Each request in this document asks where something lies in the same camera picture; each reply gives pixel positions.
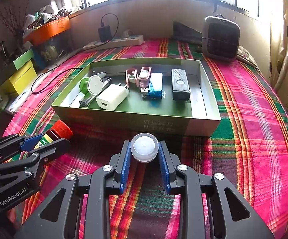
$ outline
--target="blue gripper pad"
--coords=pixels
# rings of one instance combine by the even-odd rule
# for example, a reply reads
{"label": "blue gripper pad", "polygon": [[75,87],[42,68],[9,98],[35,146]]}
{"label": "blue gripper pad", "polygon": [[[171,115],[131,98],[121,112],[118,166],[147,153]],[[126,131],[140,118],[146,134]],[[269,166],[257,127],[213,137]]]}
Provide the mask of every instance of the blue gripper pad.
{"label": "blue gripper pad", "polygon": [[34,149],[36,144],[40,141],[40,139],[43,137],[44,133],[38,134],[36,136],[28,137],[24,140],[23,145],[20,147],[22,151],[30,152]]}
{"label": "blue gripper pad", "polygon": [[167,194],[170,193],[171,185],[170,185],[170,173],[168,171],[168,167],[166,164],[164,152],[161,146],[161,143],[158,143],[158,160],[160,162],[160,169],[161,169],[161,175],[162,175],[162,180],[163,180],[163,185],[164,188],[167,192]]}
{"label": "blue gripper pad", "polygon": [[128,143],[122,172],[121,172],[121,186],[120,186],[120,193],[123,194],[124,189],[126,188],[127,178],[128,178],[128,171],[130,170],[130,163],[131,163],[131,142]]}

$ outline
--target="gray electronic device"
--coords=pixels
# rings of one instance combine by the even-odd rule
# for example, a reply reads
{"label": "gray electronic device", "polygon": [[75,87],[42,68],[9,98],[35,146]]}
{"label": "gray electronic device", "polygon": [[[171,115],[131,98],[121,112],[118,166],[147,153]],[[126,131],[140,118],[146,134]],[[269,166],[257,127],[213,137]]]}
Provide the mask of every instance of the gray electronic device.
{"label": "gray electronic device", "polygon": [[191,90],[188,85],[186,72],[183,69],[172,69],[173,100],[188,101]]}

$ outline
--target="yellow box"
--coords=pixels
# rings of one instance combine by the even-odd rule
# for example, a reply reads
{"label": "yellow box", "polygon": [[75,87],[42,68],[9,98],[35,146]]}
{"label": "yellow box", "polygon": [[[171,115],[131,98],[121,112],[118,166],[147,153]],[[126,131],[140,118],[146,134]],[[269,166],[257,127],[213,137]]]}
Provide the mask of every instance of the yellow box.
{"label": "yellow box", "polygon": [[1,85],[1,89],[9,95],[18,96],[36,77],[32,61],[29,60]]}

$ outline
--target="plaid tablecloth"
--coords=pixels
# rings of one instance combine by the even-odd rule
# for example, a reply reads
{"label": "plaid tablecloth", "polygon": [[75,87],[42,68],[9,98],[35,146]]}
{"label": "plaid tablecloth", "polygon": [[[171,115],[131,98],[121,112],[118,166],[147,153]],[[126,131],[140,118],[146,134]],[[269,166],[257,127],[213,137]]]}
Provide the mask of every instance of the plaid tablecloth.
{"label": "plaid tablecloth", "polygon": [[[274,233],[288,230],[288,115],[262,75],[239,61],[204,58],[193,45],[167,39],[141,46],[80,53],[50,74],[44,87],[59,72],[89,62],[131,57],[177,57],[202,60],[222,117],[211,138],[157,134],[171,153],[196,171],[221,172],[238,188]],[[39,95],[31,95],[14,116],[4,135],[32,135],[50,128],[58,116],[51,107],[79,70],[60,76]],[[135,135],[96,126],[69,123],[74,132],[72,149],[53,161],[42,176],[41,192],[14,208],[10,218],[21,225],[67,173],[85,175],[107,164],[124,140]],[[132,161],[123,196],[110,198],[112,238],[177,238],[180,196],[168,196],[157,162]],[[205,222],[208,223],[207,208]],[[83,221],[80,226],[83,238]]]}

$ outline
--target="open cardboard box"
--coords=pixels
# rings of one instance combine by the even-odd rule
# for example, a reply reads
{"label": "open cardboard box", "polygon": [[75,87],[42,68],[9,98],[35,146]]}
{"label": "open cardboard box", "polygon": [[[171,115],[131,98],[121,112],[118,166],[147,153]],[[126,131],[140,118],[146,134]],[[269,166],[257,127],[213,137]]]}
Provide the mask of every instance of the open cardboard box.
{"label": "open cardboard box", "polygon": [[[83,77],[95,71],[106,71],[112,77],[112,83],[125,81],[126,69],[145,65],[152,72],[163,73],[163,98],[159,100],[143,99],[140,89],[130,84],[130,94],[114,111],[101,109],[96,100],[88,108],[79,104],[84,96],[79,83]],[[171,69],[186,71],[191,89],[190,100],[177,102],[172,99]],[[52,104],[53,109],[63,120],[97,126],[133,131],[171,133],[188,136],[211,136],[221,117],[209,79],[199,60],[177,58],[129,58],[97,61],[88,64],[64,88]]]}

